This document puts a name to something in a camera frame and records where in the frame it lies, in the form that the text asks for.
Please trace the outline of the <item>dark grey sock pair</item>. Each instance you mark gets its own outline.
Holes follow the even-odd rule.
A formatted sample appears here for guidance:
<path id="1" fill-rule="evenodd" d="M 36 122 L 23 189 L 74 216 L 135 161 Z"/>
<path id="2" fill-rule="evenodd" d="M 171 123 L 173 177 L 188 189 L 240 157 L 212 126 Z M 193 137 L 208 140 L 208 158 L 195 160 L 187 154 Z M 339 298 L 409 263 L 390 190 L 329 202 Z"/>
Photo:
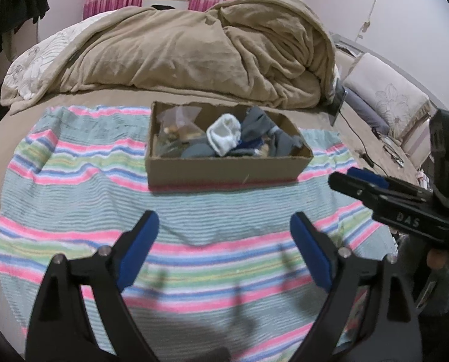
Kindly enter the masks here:
<path id="1" fill-rule="evenodd" d="M 272 157 L 291 156 L 304 147 L 301 135 L 291 136 L 280 128 L 260 107 L 253 106 L 242 121 L 241 139 L 255 141 L 263 136 L 269 139 L 269 155 Z"/>

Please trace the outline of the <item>white sock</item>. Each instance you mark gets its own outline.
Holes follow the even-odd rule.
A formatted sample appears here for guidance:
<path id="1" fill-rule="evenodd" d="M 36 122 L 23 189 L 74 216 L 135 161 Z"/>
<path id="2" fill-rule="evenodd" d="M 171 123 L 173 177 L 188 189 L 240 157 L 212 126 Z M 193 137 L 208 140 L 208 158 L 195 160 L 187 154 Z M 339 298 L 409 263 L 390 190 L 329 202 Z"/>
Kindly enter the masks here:
<path id="1" fill-rule="evenodd" d="M 222 114 L 206 130 L 209 145 L 218 156 L 234 150 L 241 139 L 241 123 L 232 114 Z"/>

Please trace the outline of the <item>grey-teal sock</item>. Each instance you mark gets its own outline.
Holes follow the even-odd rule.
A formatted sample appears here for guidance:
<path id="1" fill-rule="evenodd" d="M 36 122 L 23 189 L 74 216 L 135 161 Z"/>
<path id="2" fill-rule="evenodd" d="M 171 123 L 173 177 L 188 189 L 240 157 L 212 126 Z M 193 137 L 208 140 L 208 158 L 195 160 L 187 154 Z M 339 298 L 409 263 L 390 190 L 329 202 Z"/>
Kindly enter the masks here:
<path id="1" fill-rule="evenodd" d="M 225 157 L 260 157 L 257 149 L 233 149 Z M 220 158 L 220 155 L 207 142 L 189 145 L 180 155 L 181 159 Z"/>

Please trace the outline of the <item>clear bag of snacks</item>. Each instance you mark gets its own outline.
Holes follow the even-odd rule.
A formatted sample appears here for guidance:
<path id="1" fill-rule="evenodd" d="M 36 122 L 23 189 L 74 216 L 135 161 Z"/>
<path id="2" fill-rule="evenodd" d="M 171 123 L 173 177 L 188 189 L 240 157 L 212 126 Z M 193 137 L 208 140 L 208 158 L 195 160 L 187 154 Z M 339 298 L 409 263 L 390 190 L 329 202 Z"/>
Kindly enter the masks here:
<path id="1" fill-rule="evenodd" d="M 158 114 L 154 155 L 178 158 L 190 145 L 205 140 L 205 132 L 195 124 L 200 112 L 197 106 L 175 106 Z"/>

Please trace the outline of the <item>bag of cotton swabs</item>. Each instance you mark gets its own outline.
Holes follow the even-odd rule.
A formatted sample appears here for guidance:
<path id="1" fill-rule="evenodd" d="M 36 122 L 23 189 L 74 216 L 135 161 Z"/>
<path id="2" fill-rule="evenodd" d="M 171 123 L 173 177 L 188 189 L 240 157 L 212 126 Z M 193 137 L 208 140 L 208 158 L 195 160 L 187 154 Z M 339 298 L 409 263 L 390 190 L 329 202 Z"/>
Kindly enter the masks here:
<path id="1" fill-rule="evenodd" d="M 260 158 L 273 157 L 274 148 L 268 143 L 264 143 L 263 145 L 260 146 L 260 148 L 255 150 L 255 154 Z"/>

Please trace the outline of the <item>blue tissue pack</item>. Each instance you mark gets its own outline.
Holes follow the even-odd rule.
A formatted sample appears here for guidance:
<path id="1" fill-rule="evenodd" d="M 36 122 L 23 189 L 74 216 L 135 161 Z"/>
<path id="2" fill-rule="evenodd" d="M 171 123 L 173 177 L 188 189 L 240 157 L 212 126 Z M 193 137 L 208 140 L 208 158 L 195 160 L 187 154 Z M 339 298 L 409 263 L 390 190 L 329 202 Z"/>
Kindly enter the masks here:
<path id="1" fill-rule="evenodd" d="M 236 150 L 256 150 L 260 149 L 263 144 L 264 140 L 261 137 L 251 141 L 240 141 Z"/>

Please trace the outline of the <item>grey pillow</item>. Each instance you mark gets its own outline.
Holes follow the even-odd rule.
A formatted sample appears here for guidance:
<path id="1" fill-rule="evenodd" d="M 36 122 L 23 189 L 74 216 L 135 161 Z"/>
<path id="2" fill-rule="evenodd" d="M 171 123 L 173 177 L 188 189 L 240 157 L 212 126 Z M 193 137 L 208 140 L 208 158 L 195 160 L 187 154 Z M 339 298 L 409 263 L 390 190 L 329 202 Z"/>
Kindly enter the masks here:
<path id="1" fill-rule="evenodd" d="M 383 135 L 388 135 L 390 126 L 385 120 L 371 108 L 365 100 L 357 93 L 345 88 L 345 102 L 354 110 L 354 112 L 371 128 Z"/>

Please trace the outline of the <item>beige floral pillow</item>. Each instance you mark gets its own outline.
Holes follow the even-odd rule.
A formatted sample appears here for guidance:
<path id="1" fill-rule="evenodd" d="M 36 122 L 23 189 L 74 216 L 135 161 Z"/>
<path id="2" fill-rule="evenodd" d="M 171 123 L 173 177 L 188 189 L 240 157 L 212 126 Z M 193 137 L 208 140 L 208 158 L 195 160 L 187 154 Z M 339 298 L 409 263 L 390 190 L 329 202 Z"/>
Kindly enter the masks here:
<path id="1" fill-rule="evenodd" d="M 344 84 L 387 122 L 397 141 L 431 111 L 427 94 L 370 53 L 353 63 Z"/>

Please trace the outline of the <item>tablet leaning on blanket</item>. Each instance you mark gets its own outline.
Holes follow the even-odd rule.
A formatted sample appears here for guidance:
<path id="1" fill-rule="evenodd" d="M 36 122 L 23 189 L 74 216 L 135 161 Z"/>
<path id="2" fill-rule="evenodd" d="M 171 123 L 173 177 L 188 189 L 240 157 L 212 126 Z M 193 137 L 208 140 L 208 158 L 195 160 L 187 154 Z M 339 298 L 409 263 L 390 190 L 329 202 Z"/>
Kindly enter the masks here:
<path id="1" fill-rule="evenodd" d="M 333 101 L 331 105 L 327 107 L 329 122 L 332 127 L 335 125 L 337 121 L 338 114 L 340 113 L 340 109 L 343 106 L 346 97 L 347 97 L 347 89 L 343 86 L 341 81 L 338 81 Z"/>

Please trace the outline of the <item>striped pastel towel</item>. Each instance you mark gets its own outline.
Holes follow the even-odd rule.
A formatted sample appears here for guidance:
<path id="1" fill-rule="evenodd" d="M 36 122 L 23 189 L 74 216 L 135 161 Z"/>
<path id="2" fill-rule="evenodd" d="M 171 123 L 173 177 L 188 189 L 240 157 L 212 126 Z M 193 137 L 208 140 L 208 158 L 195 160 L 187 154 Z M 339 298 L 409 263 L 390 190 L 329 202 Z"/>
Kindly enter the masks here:
<path id="1" fill-rule="evenodd" d="M 283 361 L 310 330 L 324 292 L 289 221 L 303 212 L 367 258 L 394 252 L 386 226 L 328 186 L 354 160 L 337 134 L 306 130 L 314 157 L 294 183 L 150 190 L 150 110 L 51 107 L 15 149 L 0 201 L 0 282 L 22 327 L 51 258 L 92 255 L 152 210 L 160 231 L 123 297 L 163 361 L 226 347 L 235 361 Z"/>

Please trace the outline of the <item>beige plush blanket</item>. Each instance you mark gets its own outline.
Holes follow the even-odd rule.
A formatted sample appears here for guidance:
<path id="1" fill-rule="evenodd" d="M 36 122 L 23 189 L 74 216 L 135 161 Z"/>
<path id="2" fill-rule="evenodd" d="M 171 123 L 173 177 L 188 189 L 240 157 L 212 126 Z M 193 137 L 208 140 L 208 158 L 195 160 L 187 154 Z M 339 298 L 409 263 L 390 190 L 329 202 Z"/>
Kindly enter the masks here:
<path id="1" fill-rule="evenodd" d="M 44 72 L 18 113 L 50 92 L 102 87 L 206 95 L 285 109 L 328 105 L 336 49 L 300 0 L 228 0 L 206 11 L 127 7 L 78 35 Z"/>

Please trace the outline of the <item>open cardboard box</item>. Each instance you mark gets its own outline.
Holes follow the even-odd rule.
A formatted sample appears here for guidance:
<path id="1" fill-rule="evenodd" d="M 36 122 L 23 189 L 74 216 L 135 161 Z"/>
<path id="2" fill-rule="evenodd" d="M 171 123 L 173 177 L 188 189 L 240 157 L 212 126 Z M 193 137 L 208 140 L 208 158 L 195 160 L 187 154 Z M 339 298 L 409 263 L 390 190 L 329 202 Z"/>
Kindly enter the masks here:
<path id="1" fill-rule="evenodd" d="M 314 157 L 304 138 L 304 147 L 293 155 L 285 157 L 224 156 L 203 159 L 156 157 L 153 152 L 156 134 L 159 131 L 157 116 L 161 112 L 175 106 L 200 107 L 201 112 L 196 118 L 195 124 L 205 134 L 207 128 L 222 114 L 232 114 L 242 124 L 243 119 L 246 117 L 246 112 L 253 107 L 244 104 L 224 106 L 191 102 L 177 105 L 169 102 L 153 102 L 145 159 L 147 183 L 152 190 L 175 187 L 187 189 L 190 186 L 200 186 L 208 189 L 217 186 L 238 187 L 288 183 L 295 181 Z M 276 111 L 264 110 L 264 112 L 286 133 L 291 136 L 301 135 L 298 128 L 284 114 Z M 207 137 L 202 142 L 208 143 Z"/>

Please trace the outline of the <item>white floral quilt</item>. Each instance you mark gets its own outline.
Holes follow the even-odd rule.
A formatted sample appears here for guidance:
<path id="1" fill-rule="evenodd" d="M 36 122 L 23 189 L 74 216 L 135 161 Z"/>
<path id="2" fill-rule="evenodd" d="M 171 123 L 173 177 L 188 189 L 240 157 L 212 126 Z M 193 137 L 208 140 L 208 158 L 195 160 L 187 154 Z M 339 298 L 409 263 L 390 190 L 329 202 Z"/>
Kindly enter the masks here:
<path id="1" fill-rule="evenodd" d="M 44 72 L 57 56 L 90 25 L 112 13 L 105 11 L 73 24 L 19 55 L 5 75 L 0 104 L 9 107 L 17 101 L 30 100 L 40 89 Z"/>

